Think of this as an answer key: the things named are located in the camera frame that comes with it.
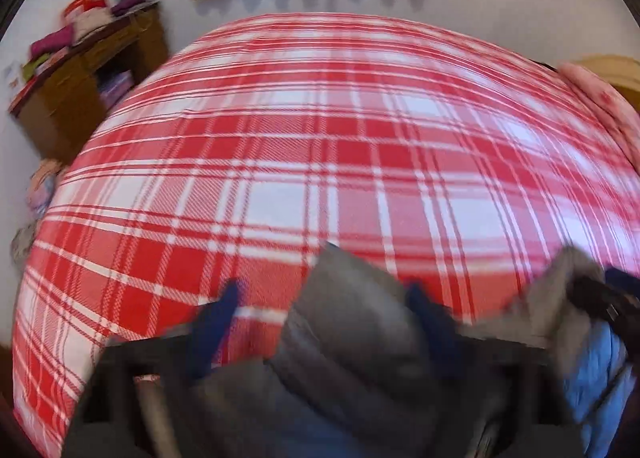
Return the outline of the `green folded cloth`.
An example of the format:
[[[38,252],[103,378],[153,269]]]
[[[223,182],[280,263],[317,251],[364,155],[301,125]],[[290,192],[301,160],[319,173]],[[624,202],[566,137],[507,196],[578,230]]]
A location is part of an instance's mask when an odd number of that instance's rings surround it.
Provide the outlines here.
[[[29,82],[34,76],[37,75],[38,70],[46,64],[51,58],[51,54],[42,54],[40,57],[35,60],[30,60],[29,62],[23,64],[22,66],[22,77],[25,83]]]

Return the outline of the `red gift box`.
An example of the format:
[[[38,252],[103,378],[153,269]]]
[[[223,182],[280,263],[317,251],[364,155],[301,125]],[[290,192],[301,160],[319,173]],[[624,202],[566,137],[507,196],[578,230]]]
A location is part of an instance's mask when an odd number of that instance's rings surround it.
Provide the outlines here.
[[[61,20],[66,22],[91,9],[106,7],[106,0],[73,0],[63,9]]]

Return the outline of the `beige folded clothes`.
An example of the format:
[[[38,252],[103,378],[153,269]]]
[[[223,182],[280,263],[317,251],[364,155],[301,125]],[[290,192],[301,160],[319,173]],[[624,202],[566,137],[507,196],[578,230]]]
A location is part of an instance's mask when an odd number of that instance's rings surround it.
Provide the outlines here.
[[[114,21],[110,8],[92,8],[73,20],[74,43],[80,43],[86,36],[104,28]]]

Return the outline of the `grey puffer jacket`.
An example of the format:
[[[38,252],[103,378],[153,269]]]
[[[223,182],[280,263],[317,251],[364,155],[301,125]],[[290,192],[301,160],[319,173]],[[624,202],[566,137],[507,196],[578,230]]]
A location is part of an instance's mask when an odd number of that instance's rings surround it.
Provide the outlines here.
[[[573,280],[604,271],[567,245],[502,313],[460,334],[547,352],[577,424],[581,457],[604,457],[636,379],[608,323],[570,303]],[[406,305],[408,285],[328,245],[268,358],[214,368],[191,392],[212,457],[428,457],[444,388]]]

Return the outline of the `red plaid bed sheet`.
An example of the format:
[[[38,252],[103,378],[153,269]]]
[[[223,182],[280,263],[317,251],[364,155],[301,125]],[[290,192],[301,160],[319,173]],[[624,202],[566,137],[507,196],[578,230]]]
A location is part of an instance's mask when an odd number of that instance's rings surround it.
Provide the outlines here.
[[[266,14],[202,36],[100,125],[29,253],[14,412],[44,456],[104,342],[241,278],[219,358],[270,355],[322,244],[418,278],[466,321],[566,243],[639,268],[639,177],[558,74],[436,26]]]

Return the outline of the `magenta folded clothes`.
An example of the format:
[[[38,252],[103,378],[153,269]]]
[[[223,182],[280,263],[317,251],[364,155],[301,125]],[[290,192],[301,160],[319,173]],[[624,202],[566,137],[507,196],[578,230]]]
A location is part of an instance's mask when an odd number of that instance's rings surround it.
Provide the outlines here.
[[[72,46],[74,34],[74,26],[70,24],[36,40],[29,47],[29,59],[37,60],[43,54],[52,54],[52,52]]]

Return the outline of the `pink clothes pile on floor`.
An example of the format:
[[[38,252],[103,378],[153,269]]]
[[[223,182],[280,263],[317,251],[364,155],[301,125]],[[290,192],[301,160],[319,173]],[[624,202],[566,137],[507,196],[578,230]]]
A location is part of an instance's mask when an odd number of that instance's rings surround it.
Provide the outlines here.
[[[32,174],[26,192],[26,203],[35,221],[43,218],[65,171],[66,166],[60,161],[45,159]]]

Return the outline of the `wooden headboard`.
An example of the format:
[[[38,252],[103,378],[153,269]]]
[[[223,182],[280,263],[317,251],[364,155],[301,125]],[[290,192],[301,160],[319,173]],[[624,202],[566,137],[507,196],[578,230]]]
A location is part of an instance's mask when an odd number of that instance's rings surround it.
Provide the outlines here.
[[[640,111],[640,62],[619,54],[597,54],[575,60],[578,66],[611,84],[636,110]]]

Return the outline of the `white greeting card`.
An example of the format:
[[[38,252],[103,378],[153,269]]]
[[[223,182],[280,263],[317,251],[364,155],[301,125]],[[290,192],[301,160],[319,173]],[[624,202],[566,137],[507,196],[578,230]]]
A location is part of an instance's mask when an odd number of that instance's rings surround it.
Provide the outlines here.
[[[24,87],[23,67],[20,62],[13,61],[2,70],[2,77],[9,94],[14,97]]]

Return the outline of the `dark purple clothes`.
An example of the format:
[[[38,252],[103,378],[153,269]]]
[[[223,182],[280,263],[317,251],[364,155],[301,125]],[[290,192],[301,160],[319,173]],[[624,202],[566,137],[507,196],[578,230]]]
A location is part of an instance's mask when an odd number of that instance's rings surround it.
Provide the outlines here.
[[[147,1],[148,0],[120,0],[115,6],[111,8],[112,16],[115,18],[122,17],[125,14],[128,14],[131,9],[134,9]]]

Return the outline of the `brown wooden desk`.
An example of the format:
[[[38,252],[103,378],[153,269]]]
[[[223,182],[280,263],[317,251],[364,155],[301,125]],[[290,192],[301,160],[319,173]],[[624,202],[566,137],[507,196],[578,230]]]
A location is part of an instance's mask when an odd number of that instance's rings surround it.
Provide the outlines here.
[[[70,162],[107,116],[100,87],[128,72],[139,85],[169,57],[160,3],[96,31],[35,76],[9,112],[40,158]]]

